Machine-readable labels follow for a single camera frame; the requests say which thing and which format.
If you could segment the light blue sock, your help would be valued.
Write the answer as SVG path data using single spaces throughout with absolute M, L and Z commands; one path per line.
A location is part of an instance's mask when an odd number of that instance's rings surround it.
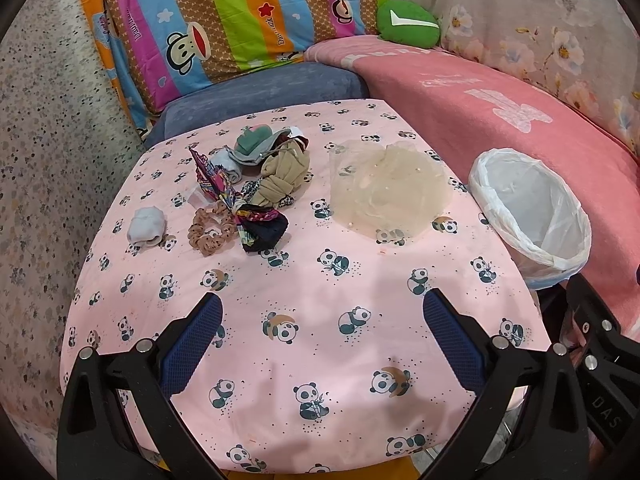
M 155 206 L 143 207 L 134 212 L 127 240 L 130 244 L 156 246 L 160 244 L 166 232 L 166 218 Z

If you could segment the brown dotted scrunchie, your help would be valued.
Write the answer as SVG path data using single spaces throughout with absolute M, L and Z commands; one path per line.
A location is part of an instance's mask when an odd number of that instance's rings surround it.
M 235 239 L 238 231 L 231 211 L 217 200 L 198 208 L 188 229 L 189 245 L 204 257 L 216 254 Z

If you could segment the purple snack wrapper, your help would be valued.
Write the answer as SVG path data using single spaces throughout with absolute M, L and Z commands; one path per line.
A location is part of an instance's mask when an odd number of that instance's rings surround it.
M 189 148 L 195 162 L 196 180 L 201 190 L 215 203 L 221 203 L 222 211 L 228 212 L 231 222 L 239 232 L 241 243 L 250 246 L 253 239 L 248 234 L 247 228 L 241 219 L 241 208 L 245 205 L 245 200 L 230 181 L 227 171 L 223 166 L 214 165 L 205 155 Z

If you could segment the beige sheer hair net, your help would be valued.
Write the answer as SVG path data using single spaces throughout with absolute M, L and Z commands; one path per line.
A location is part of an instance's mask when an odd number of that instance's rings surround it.
M 420 236 L 454 194 L 444 166 L 410 142 L 345 141 L 329 163 L 333 220 L 377 240 Z

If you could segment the tan knotted stocking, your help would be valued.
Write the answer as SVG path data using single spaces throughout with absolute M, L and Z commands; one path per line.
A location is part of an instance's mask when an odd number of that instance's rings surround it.
M 256 191 L 250 203 L 261 207 L 280 207 L 293 199 L 303 184 L 310 158 L 306 148 L 297 140 L 288 140 L 269 155 L 262 168 Z

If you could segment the grey fabric pouch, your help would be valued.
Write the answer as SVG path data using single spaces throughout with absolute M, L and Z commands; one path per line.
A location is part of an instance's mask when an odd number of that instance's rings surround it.
M 257 148 L 254 149 L 249 155 L 241 155 L 234 148 L 231 150 L 231 156 L 240 164 L 241 166 L 258 166 L 261 164 L 268 156 L 273 154 L 281 144 L 285 141 L 290 140 L 288 137 L 288 128 L 284 128 L 272 133 L 269 139 L 262 142 L 262 144 L 258 145 Z

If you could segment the clear pink plastic wrapper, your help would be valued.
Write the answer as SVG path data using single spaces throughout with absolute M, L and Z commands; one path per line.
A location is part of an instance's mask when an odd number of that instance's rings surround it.
M 188 198 L 186 199 L 186 202 L 189 205 L 191 205 L 194 209 L 205 208 L 209 204 L 209 200 L 207 196 L 204 194 L 204 192 L 202 191 L 201 187 L 198 184 L 194 185 L 194 187 L 189 193 Z

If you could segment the grey sock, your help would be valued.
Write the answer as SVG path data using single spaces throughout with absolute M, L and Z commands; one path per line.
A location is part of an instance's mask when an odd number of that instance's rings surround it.
M 215 168 L 224 170 L 224 173 L 232 184 L 237 184 L 242 180 L 241 166 L 231 156 L 231 151 L 228 146 L 210 152 L 208 160 Z

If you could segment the white lined trash bin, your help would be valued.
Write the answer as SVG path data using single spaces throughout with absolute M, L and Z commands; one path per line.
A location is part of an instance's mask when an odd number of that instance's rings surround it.
M 513 148 L 493 148 L 474 160 L 469 190 L 528 288 L 567 281 L 588 262 L 588 214 L 563 178 L 541 160 Z

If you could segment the pink panda print cloth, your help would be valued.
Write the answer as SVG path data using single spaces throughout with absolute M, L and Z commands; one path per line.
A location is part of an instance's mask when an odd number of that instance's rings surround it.
M 297 127 L 310 167 L 277 248 L 231 244 L 204 257 L 188 243 L 196 185 L 189 148 L 208 154 L 246 125 Z M 440 289 L 489 335 L 544 350 L 549 338 L 498 235 L 454 175 L 442 218 L 420 236 L 377 240 L 335 222 L 332 148 L 405 141 L 437 154 L 386 104 L 320 103 L 237 117 L 157 144 L 131 170 L 85 258 L 60 364 L 67 382 L 80 349 L 130 349 L 156 337 L 206 292 L 224 318 L 175 406 L 224 469 L 270 474 L 352 470 L 446 441 L 473 402 L 422 314 Z M 130 244 L 134 212 L 166 218 L 156 246 Z

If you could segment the pink blanket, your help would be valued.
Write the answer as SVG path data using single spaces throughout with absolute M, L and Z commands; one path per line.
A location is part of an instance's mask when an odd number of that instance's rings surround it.
M 440 49 L 353 36 L 315 44 L 304 58 L 360 76 L 460 177 L 492 148 L 514 148 L 559 174 L 591 222 L 585 277 L 624 334 L 638 338 L 639 162 L 620 141 L 548 93 Z

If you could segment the grey floral bedsheet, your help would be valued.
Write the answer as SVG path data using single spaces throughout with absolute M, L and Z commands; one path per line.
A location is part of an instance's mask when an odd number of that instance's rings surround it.
M 409 0 L 443 49 L 547 91 L 639 151 L 639 33 L 617 0 Z

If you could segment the green round cushion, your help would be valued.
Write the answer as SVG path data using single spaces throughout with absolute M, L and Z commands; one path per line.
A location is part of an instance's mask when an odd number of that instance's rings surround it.
M 407 0 L 386 0 L 376 11 L 378 33 L 385 41 L 431 49 L 438 45 L 440 27 L 434 16 Z

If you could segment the blue grey cushion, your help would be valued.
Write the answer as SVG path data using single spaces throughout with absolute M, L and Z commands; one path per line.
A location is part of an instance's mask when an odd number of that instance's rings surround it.
M 367 84 L 349 70 L 315 62 L 288 64 L 213 84 L 170 102 L 143 144 L 152 148 L 179 134 L 264 110 L 368 96 Z

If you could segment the colourful monkey print pillow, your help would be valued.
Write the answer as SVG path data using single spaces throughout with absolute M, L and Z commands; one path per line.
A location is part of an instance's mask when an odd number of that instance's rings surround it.
M 146 138 L 165 107 L 297 63 L 323 40 L 373 34 L 385 0 L 80 0 L 122 108 Z

